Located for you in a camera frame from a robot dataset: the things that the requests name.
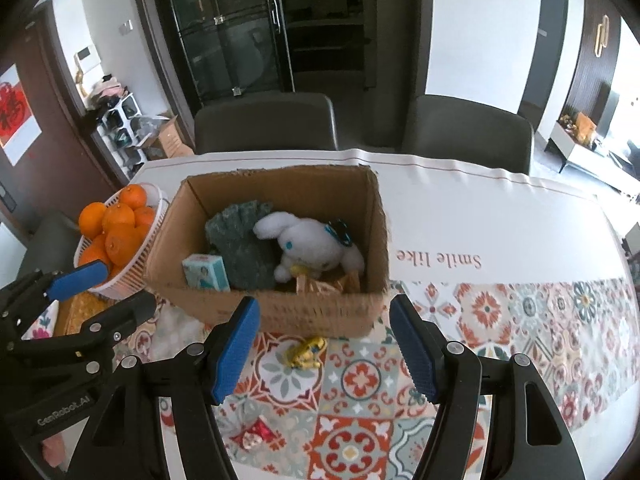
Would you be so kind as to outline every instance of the table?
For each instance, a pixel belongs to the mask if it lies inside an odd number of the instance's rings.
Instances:
[[[572,432],[586,477],[604,478],[636,427],[640,335],[628,267],[594,197],[504,170],[361,150],[209,153],[150,162],[135,180],[157,184],[171,199],[190,175],[297,164],[376,171],[391,286],[447,338],[478,354],[528,354]],[[163,303],[118,347],[117,359],[131,352],[171,357],[208,329]],[[331,340],[320,370],[280,363],[297,340],[260,334],[235,394],[216,410],[239,477],[411,478],[435,408],[413,389],[386,313],[367,338]],[[161,407],[172,478],[183,478],[170,405]],[[486,399],[469,478],[479,477],[489,412]],[[229,437],[259,415],[277,438],[251,452],[238,449]]]
[[[549,141],[553,141],[564,158],[560,171],[566,164],[571,164],[629,195],[632,201],[640,194],[640,181],[617,167],[608,156],[599,155],[575,142],[559,123],[554,124]]]

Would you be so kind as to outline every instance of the door handle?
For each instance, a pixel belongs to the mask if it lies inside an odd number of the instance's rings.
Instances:
[[[276,28],[276,34],[282,32],[282,25],[280,24],[280,6],[277,0],[271,0],[271,21]]]

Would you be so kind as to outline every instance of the blue plush ear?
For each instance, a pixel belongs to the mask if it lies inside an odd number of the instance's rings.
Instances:
[[[278,211],[258,220],[254,226],[254,234],[260,240],[279,237],[285,229],[297,224],[300,219],[291,213]]]

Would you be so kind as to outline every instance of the door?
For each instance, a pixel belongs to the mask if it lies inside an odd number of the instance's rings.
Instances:
[[[0,201],[27,232],[51,210],[75,220],[85,205],[115,191],[58,98],[42,47],[45,26],[32,22],[0,56]]]
[[[540,0],[538,38],[518,115],[537,130],[551,94],[562,45],[569,0]]]
[[[172,59],[178,74],[182,67],[181,84],[195,88],[185,90],[194,114],[220,98],[292,90],[280,0],[164,0],[165,9],[166,4],[181,49],[174,48]]]

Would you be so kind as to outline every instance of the orange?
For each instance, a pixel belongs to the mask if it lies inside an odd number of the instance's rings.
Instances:
[[[107,211],[107,206],[102,202],[92,202],[82,209],[78,218],[78,225],[80,226],[80,232],[89,240],[93,240],[102,232],[102,217],[105,211]]]
[[[136,232],[138,233],[138,235],[140,236],[140,243],[143,244],[145,239],[146,239],[146,235],[149,232],[150,227],[148,225],[139,225],[138,227],[136,227]]]
[[[107,254],[117,266],[127,265],[138,252],[140,245],[140,234],[131,225],[116,224],[107,233]]]
[[[101,247],[102,249],[104,249],[104,243],[106,239],[107,239],[107,235],[104,233],[97,235],[97,237],[94,238],[94,245],[97,245],[98,247]]]
[[[133,214],[133,209],[126,204],[110,205],[102,218],[102,228],[106,234],[109,234],[116,224],[135,226],[136,216]]]
[[[146,205],[145,188],[139,184],[129,184],[120,192],[118,200],[121,204],[126,204],[134,210],[144,207]]]
[[[115,278],[121,272],[122,272],[122,267],[114,265],[111,268],[111,272],[109,273],[109,277],[107,278],[106,282],[110,282],[113,278]]]
[[[136,227],[140,227],[141,225],[151,227],[151,224],[156,218],[156,212],[154,209],[146,205],[136,209],[133,214],[136,216]]]
[[[104,250],[104,247],[101,247],[98,244],[91,244],[82,252],[82,254],[80,254],[80,257],[78,258],[78,267],[94,262],[95,260],[103,261],[107,268],[111,269],[109,256]]]

